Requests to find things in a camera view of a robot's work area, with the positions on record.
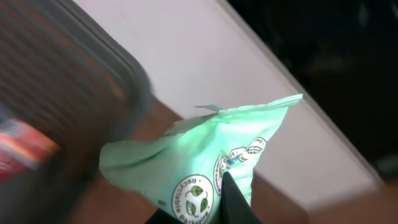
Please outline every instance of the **dark background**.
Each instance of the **dark background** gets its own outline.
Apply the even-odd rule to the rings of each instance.
[[[398,0],[228,1],[375,168],[396,155]]]

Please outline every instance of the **leaf icon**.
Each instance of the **leaf icon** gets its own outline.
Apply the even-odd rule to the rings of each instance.
[[[192,204],[190,201],[187,200],[187,213],[188,215],[193,215],[195,216],[195,212],[197,210],[197,208],[195,207],[194,204]]]
[[[193,196],[199,196],[203,192],[203,189],[201,189],[199,186],[193,186],[191,189],[191,193]]]
[[[202,199],[200,203],[200,212],[203,212],[206,209],[207,204],[208,204],[207,199],[206,198]]]

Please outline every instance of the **green plastic bag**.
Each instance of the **green plastic bag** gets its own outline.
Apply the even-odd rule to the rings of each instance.
[[[111,184],[139,192],[183,223],[217,223],[223,173],[248,204],[253,167],[279,128],[294,95],[176,122],[154,141],[121,141],[102,148],[99,169]]]

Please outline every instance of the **brown surface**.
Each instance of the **brown surface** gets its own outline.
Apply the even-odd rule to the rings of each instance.
[[[251,187],[251,208],[261,222],[272,224],[308,223],[306,211],[271,184],[254,176]]]
[[[142,120],[133,139],[157,139],[180,118],[160,102]],[[307,214],[284,194],[255,178],[252,209],[263,223],[305,223]],[[157,207],[142,196],[96,180],[72,213],[69,224],[144,223]]]
[[[398,182],[310,212],[311,224],[397,224]]]

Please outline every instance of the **white wall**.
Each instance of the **white wall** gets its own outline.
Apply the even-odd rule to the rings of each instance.
[[[215,0],[75,0],[144,66],[155,95],[184,117],[297,93],[284,67]],[[375,186],[308,101],[289,110],[256,172],[307,208]]]

